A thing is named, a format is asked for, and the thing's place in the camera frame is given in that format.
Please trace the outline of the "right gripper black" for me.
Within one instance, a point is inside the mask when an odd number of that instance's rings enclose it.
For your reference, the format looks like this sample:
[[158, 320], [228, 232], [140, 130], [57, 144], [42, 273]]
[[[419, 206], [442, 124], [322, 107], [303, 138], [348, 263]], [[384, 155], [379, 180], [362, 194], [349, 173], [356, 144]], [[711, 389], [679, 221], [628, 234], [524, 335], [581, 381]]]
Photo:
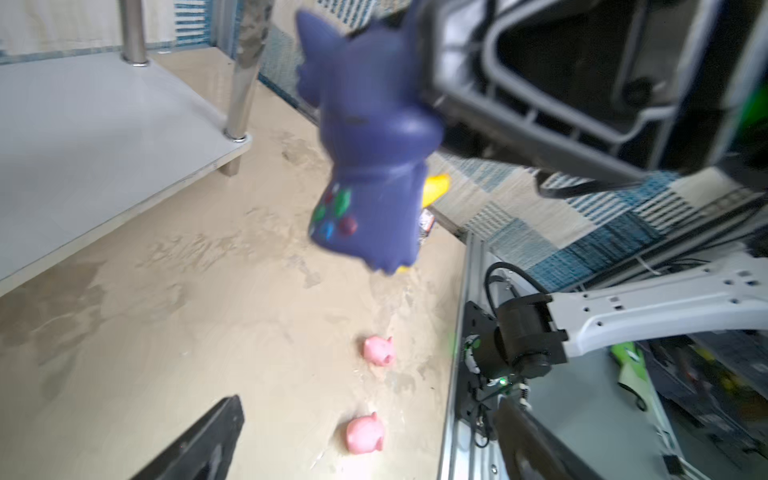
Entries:
[[427, 1], [417, 33], [448, 153], [617, 185], [759, 163], [764, 1]]

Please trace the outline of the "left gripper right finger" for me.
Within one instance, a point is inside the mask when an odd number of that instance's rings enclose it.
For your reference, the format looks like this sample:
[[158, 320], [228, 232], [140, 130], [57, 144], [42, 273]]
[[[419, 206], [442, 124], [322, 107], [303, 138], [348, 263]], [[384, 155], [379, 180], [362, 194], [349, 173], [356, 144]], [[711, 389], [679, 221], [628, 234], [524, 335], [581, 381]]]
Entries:
[[494, 428], [510, 479], [601, 479], [567, 445], [511, 400], [499, 401]]

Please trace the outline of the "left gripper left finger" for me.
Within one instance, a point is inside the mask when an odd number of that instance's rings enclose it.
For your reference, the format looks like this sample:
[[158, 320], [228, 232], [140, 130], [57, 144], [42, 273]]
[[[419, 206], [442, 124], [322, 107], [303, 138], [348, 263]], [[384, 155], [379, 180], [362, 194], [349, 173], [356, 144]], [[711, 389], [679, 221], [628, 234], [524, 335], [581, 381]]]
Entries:
[[222, 398], [132, 479], [226, 479], [244, 421], [240, 397]]

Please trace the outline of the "purple yellow toy figure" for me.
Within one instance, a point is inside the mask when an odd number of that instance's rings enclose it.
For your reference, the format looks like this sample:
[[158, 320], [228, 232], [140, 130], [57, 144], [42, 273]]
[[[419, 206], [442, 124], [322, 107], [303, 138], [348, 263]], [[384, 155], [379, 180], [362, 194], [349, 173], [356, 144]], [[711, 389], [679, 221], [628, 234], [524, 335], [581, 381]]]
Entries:
[[419, 92], [415, 13], [410, 7], [399, 26], [375, 21], [356, 36], [308, 10], [295, 16], [304, 55], [297, 91], [318, 113], [332, 162], [308, 234], [386, 274], [417, 259], [427, 159], [444, 137]]

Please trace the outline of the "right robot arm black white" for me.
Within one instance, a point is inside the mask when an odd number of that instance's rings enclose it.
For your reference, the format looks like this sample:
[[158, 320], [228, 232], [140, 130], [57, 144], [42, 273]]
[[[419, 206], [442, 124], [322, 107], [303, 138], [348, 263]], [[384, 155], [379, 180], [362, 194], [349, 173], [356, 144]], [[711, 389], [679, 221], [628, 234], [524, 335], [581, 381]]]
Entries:
[[426, 1], [428, 100], [456, 175], [447, 227], [548, 299], [503, 307], [504, 351], [767, 325], [767, 264], [728, 254], [651, 274], [767, 209], [763, 1]]

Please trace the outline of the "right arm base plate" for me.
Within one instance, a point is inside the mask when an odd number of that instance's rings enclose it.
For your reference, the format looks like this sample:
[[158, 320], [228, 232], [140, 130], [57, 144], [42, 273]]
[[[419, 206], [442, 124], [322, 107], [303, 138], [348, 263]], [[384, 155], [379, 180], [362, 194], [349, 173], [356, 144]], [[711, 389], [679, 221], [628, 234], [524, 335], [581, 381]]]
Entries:
[[504, 397], [519, 393], [526, 380], [512, 372], [487, 377], [480, 371], [474, 348], [484, 341], [495, 347], [497, 329], [496, 319], [480, 305], [473, 301], [465, 303], [461, 326], [463, 337], [453, 409], [458, 419], [474, 428], [475, 445], [484, 448], [498, 439], [493, 416], [499, 403]]

